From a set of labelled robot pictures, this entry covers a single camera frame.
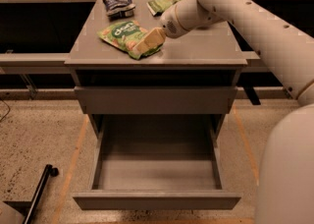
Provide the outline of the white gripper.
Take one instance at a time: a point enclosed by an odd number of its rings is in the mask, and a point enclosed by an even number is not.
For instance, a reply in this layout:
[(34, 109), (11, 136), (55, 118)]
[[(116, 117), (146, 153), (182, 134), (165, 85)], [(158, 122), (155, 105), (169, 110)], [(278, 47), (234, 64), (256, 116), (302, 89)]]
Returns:
[(209, 21), (209, 12), (197, 0), (181, 0), (162, 14), (160, 18), (162, 28), (152, 29), (132, 48), (132, 52), (135, 55), (147, 53), (162, 45), (166, 35), (178, 38)]

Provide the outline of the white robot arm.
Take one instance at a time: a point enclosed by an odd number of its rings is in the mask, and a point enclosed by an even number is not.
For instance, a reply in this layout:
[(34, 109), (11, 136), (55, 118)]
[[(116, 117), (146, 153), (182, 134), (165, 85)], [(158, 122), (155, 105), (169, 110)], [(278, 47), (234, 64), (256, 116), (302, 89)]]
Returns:
[(232, 24), (299, 108), (268, 137), (255, 224), (314, 224), (314, 40), (252, 0), (182, 0), (134, 48), (144, 53), (218, 20)]

